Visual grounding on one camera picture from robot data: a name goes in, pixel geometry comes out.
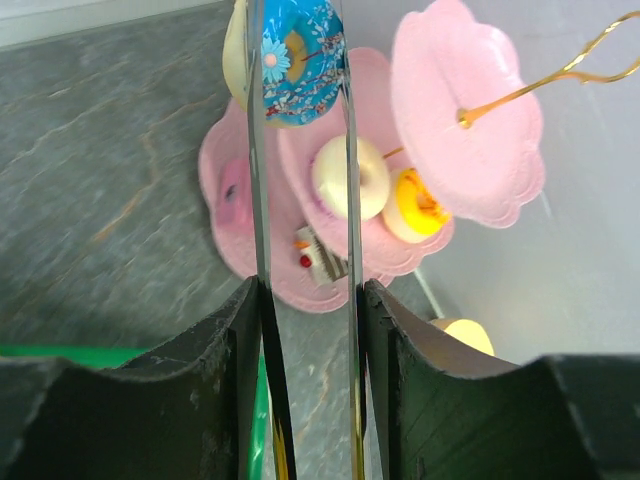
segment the pink plate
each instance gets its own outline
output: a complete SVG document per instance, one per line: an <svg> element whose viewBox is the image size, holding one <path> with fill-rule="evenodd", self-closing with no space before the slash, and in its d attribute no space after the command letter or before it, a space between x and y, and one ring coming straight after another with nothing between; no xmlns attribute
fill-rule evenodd
<svg viewBox="0 0 640 480"><path fill-rule="evenodd" d="M274 293L294 308L307 312L330 312L344 305L348 298L347 279L319 287L308 270L299 263L298 250L293 246L295 232L306 222L298 203L285 181L277 157L276 130L265 132L267 170L269 181L269 211L271 213L272 283ZM200 186L211 213L211 229L218 252L225 263L238 276L246 278L256 274L256 247L253 230L246 231L241 218L240 228L218 225L216 206L222 171L228 162L249 158L247 115L232 100L222 119L207 134L200 148ZM372 275L385 285L393 277Z"/></svg>
<svg viewBox="0 0 640 480"><path fill-rule="evenodd" d="M544 184L538 101L524 95L468 130L456 120L524 86L509 38L460 0L436 0L400 23L391 69L402 144L435 198L456 216L512 225Z"/></svg>
<svg viewBox="0 0 640 480"><path fill-rule="evenodd" d="M358 135L382 153L397 148L400 137L391 112L389 62L376 50L356 48L349 52L349 63ZM310 125L278 132L282 167L304 216L327 247L340 256L347 255L347 221L318 205L311 188L311 161L327 141L345 133L340 102ZM390 157L388 164L390 170L413 166L404 153ZM453 229L451 221L436 235L411 245L390 233L378 215L362 224L364 264L388 275L407 274L420 265L425 255L449 243Z"/></svg>

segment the gray wall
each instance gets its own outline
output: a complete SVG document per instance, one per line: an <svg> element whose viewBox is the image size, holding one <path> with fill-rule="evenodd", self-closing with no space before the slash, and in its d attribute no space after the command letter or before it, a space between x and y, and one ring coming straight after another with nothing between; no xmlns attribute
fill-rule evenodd
<svg viewBox="0 0 640 480"><path fill-rule="evenodd" d="M383 51L401 16L428 4L344 3L351 46ZM639 0L466 3L512 38L526 82L640 9ZM630 65L640 52L638 23L622 25L583 69L617 73ZM565 80L537 96L545 116L543 196L507 230L459 221L452 243L427 258L420 274L446 314L481 321L498 355L513 361L543 352L640 351L640 73L611 85Z"/></svg>

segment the white donut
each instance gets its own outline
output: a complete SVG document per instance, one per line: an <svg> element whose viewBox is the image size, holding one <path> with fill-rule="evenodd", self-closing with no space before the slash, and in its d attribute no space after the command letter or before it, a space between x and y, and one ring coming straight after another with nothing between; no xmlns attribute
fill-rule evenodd
<svg viewBox="0 0 640 480"><path fill-rule="evenodd" d="M333 214L347 218L347 137L329 140L313 162L311 179L318 199ZM379 214L391 191L387 164L378 149L358 137L358 165L360 166L360 212L362 220Z"/></svg>

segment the white baseboard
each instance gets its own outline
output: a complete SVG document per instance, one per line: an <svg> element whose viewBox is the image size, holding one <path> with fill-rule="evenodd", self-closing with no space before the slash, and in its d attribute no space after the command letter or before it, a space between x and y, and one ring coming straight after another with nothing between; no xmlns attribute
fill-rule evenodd
<svg viewBox="0 0 640 480"><path fill-rule="evenodd" d="M220 0L77 0L73 6L65 1L58 9L48 11L37 5L31 10L7 9L0 13L0 48L217 1Z"/></svg>

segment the countertop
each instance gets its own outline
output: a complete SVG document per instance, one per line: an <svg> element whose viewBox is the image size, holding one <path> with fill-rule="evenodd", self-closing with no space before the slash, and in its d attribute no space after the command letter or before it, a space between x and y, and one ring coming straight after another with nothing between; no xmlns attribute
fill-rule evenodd
<svg viewBox="0 0 640 480"><path fill-rule="evenodd" d="M0 343L151 347L239 285L197 175L229 100L230 12L221 2L0 54ZM412 275L390 289L430 314ZM346 308L277 310L299 477L351 478Z"/></svg>

